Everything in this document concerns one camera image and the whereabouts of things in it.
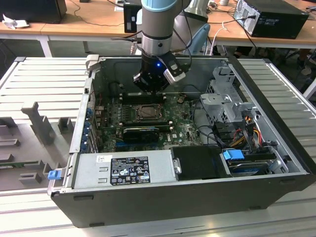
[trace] power supply label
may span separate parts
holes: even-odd
[[[148,157],[113,158],[110,183],[112,185],[150,183]]]

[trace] paper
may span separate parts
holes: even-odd
[[[13,20],[6,17],[4,14],[2,23],[4,23],[8,28],[11,28],[13,30],[15,30],[15,28],[23,28],[30,26],[25,20]]]

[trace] computer case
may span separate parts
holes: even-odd
[[[65,0],[3,0],[0,1],[0,19],[3,14],[14,20],[58,24],[66,14]]]
[[[239,0],[234,18],[252,37],[295,39],[309,14],[283,0]]]

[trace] blue tab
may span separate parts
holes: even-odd
[[[241,150],[226,150],[223,152],[225,160],[245,159]]]
[[[48,180],[61,179],[61,170],[51,170],[47,178]]]

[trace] desk leg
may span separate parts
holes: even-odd
[[[306,99],[309,99],[316,91],[316,79],[314,79],[313,83],[306,89],[304,92],[304,96]]]
[[[48,36],[38,36],[38,41],[41,44],[45,57],[53,57],[49,48],[49,38]]]
[[[85,52],[85,53],[90,53],[89,45],[88,45],[88,42],[87,42],[87,41],[84,41],[84,42],[83,42],[83,48],[84,48],[84,52]]]

